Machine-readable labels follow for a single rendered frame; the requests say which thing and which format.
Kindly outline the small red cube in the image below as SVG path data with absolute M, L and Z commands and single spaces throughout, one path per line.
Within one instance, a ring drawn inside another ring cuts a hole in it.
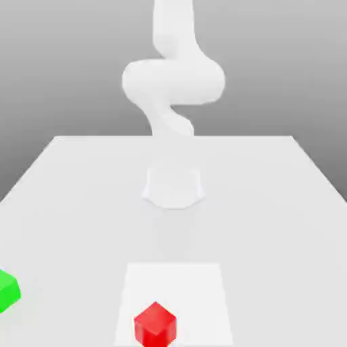
M 177 337 L 177 318 L 153 302 L 134 318 L 134 334 L 143 347 L 168 347 Z

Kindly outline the small green cube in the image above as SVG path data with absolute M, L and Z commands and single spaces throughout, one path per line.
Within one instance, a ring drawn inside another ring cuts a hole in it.
M 0 313 L 7 310 L 21 298 L 16 277 L 0 269 Z

